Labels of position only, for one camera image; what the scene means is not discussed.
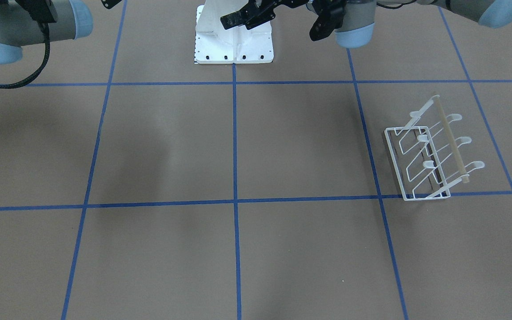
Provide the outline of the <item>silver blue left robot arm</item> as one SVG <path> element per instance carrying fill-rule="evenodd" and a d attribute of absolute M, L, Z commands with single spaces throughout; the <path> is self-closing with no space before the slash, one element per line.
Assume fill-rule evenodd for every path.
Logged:
<path fill-rule="evenodd" d="M 248 0 L 234 12 L 220 16 L 220 24 L 225 30 L 252 30 L 274 20 L 278 7 L 307 8 L 316 17 L 308 32 L 311 41 L 334 35 L 336 43 L 347 49 L 371 41 L 383 11 L 435 8 L 491 29 L 512 23 L 512 0 Z"/>

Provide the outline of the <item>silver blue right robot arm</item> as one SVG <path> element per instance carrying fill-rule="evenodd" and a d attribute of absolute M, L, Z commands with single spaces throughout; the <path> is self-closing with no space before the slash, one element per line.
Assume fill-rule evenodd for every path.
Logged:
<path fill-rule="evenodd" d="M 91 35 L 93 16 L 82 0 L 52 0 L 56 21 L 49 23 L 49 40 L 57 42 Z M 37 21 L 15 0 L 0 1 L 0 64 L 23 57 L 23 46 L 41 44 L 44 36 Z"/>

